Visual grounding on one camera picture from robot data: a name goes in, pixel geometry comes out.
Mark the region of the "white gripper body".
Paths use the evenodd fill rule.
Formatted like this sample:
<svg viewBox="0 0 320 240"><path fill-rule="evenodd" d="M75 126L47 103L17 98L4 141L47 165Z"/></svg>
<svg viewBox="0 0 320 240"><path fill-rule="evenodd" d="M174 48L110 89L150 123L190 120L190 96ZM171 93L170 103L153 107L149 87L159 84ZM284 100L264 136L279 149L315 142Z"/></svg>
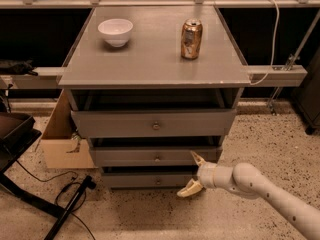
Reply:
<svg viewBox="0 0 320 240"><path fill-rule="evenodd" d="M232 173L232 167L206 162L199 167L197 178L205 188L230 189L234 185Z"/></svg>

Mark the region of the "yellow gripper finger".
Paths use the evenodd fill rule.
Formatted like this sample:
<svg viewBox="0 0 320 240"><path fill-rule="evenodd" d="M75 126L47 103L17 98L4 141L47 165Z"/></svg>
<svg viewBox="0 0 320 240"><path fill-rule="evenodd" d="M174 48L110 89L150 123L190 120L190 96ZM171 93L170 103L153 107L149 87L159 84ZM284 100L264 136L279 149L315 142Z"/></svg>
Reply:
<svg viewBox="0 0 320 240"><path fill-rule="evenodd" d="M195 151L191 151L191 155L198 166L202 166L206 163L206 161Z"/></svg>
<svg viewBox="0 0 320 240"><path fill-rule="evenodd" d="M197 194L202 189L203 186L198 180L191 179L184 188L177 192L177 195L185 198Z"/></svg>

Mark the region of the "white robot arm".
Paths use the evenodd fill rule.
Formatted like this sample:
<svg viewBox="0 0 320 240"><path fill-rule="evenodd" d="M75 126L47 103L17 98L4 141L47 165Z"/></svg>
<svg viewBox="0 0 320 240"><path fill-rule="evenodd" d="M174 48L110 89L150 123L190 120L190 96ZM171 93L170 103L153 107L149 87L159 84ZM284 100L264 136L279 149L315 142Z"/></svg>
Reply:
<svg viewBox="0 0 320 240"><path fill-rule="evenodd" d="M177 192L179 197L189 197L203 188L220 188L247 199L262 198L307 240L320 240L320 211L276 186L252 164L226 167L208 162L194 151L191 155L198 166L197 179L191 178Z"/></svg>

